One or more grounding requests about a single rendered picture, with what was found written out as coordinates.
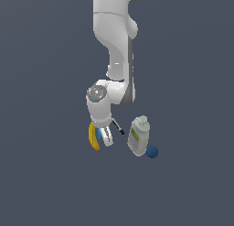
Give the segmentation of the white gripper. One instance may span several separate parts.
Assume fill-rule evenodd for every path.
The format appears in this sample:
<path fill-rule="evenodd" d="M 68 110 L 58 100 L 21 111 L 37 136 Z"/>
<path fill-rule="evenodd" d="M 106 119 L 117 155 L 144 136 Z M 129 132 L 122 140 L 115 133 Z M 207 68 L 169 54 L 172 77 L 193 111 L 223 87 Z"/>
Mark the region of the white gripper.
<path fill-rule="evenodd" d="M 93 125 L 101 129 L 101 136 L 102 136 L 103 143 L 106 146 L 113 145 L 112 133 L 109 127 L 110 123 L 112 122 L 112 115 L 109 114 L 104 118 L 97 118 L 91 115 L 90 118 L 92 120 Z"/>

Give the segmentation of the yellow banana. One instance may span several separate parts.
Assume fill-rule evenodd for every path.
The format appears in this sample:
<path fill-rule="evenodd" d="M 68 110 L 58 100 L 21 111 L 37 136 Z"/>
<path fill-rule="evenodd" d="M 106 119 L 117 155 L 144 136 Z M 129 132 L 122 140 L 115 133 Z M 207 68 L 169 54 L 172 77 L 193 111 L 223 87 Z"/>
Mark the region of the yellow banana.
<path fill-rule="evenodd" d="M 93 123 L 90 123 L 90 126 L 89 126 L 89 141 L 90 141 L 90 145 L 96 151 L 100 150 L 100 146 L 99 146 L 99 143 L 98 143 L 97 137 L 96 137 L 96 127 L 93 125 Z"/>

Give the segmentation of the thin black marker pen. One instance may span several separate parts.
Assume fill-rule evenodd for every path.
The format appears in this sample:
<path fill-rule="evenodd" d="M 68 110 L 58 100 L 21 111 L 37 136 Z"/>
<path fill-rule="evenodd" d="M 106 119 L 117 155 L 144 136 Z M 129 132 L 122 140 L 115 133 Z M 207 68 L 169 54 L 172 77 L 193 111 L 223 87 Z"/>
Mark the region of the thin black marker pen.
<path fill-rule="evenodd" d="M 115 124 L 115 126 L 117 127 L 117 129 L 119 130 L 119 132 L 120 132 L 122 135 L 124 135 L 123 129 L 119 126 L 119 124 L 117 123 L 117 121 L 116 121 L 114 118 L 112 118 L 112 122 Z"/>

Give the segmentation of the white bottle with green label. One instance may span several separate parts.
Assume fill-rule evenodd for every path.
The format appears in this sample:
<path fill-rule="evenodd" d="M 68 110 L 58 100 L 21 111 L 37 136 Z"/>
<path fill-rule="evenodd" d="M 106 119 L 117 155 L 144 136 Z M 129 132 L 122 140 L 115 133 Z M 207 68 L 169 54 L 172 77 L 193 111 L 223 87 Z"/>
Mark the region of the white bottle with green label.
<path fill-rule="evenodd" d="M 149 140 L 150 124 L 145 115 L 136 117 L 132 121 L 127 145 L 136 156 L 142 156 L 146 152 Z"/>

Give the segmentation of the small blue ball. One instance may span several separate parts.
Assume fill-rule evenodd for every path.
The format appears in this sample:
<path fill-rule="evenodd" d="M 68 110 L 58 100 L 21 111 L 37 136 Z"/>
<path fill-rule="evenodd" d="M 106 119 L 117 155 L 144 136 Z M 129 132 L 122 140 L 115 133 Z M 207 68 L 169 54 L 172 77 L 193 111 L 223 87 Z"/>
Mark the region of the small blue ball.
<path fill-rule="evenodd" d="M 148 146 L 146 148 L 146 154 L 151 158 L 155 158 L 158 156 L 158 149 L 155 146 Z"/>

